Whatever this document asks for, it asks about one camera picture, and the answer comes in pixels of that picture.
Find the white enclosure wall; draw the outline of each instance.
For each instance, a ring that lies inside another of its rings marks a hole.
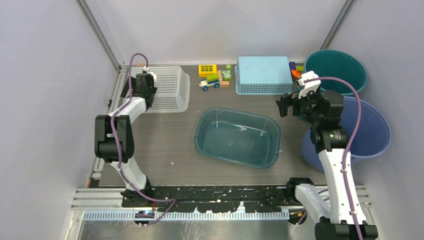
[[[87,0],[117,58],[152,64],[303,61],[319,50],[343,0]]]
[[[424,236],[424,1],[357,1],[331,49],[357,58],[369,76],[361,97],[392,130],[389,150],[354,175],[365,184],[382,240]]]
[[[0,239],[64,239],[116,70],[74,0],[2,1],[0,32]]]

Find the translucent plastic tub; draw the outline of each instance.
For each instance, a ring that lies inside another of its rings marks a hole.
[[[271,118],[221,107],[200,117],[194,145],[203,155],[256,168],[278,158],[281,130]]]

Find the toy car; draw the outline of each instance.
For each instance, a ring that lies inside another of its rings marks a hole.
[[[207,80],[202,80],[199,83],[199,87],[201,87],[204,91],[208,90],[209,87],[214,86],[215,88],[219,88],[220,87],[220,81],[219,80],[215,80],[213,82],[208,82]]]
[[[218,73],[212,73],[206,76],[205,80],[200,81],[199,87],[204,91],[208,90],[208,87],[214,86],[215,88],[220,87],[220,78]]]

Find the wooden table surface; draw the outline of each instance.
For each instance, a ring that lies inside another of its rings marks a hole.
[[[132,124],[134,157],[153,186],[166,185],[262,185],[286,184],[290,177],[308,177],[325,184],[325,175],[310,167],[300,154],[302,138],[309,127],[298,117],[280,117],[279,95],[238,95],[233,78],[229,88],[199,87],[197,65],[182,66],[190,76],[188,109],[181,113],[145,113]],[[223,107],[268,116],[281,128],[280,153],[269,168],[255,168],[200,154],[194,136],[202,113]],[[123,186],[118,172],[105,164],[99,185]]]

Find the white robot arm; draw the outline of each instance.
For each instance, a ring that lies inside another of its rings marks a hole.
[[[355,216],[364,239],[375,239],[377,228],[368,225],[361,209],[351,171],[351,153],[348,152],[345,167],[343,156],[348,143],[347,132],[339,125],[343,111],[343,96],[335,91],[319,92],[321,81],[313,71],[301,75],[297,81],[298,92],[284,94],[276,101],[280,116],[287,115],[288,106],[293,106],[294,116],[304,116],[311,123],[310,139],[324,167],[330,197],[330,207],[319,196],[309,178],[291,178],[287,182],[288,194],[294,202],[306,208],[309,218],[316,223],[315,237],[318,240],[361,239],[355,226]],[[347,177],[348,189],[344,177]],[[353,200],[353,209],[349,201]]]
[[[126,99],[124,104],[108,115],[99,115],[95,119],[94,152],[98,158],[102,158],[118,172],[124,179],[126,189],[129,191],[143,191],[150,188],[149,179],[142,173],[134,159],[134,138],[131,124],[153,103],[157,88],[155,87],[156,74],[148,68],[143,73],[131,78],[133,97]],[[128,83],[123,89],[126,96]],[[114,118],[114,126],[121,146],[122,163],[119,166],[117,144],[112,134],[111,121]]]

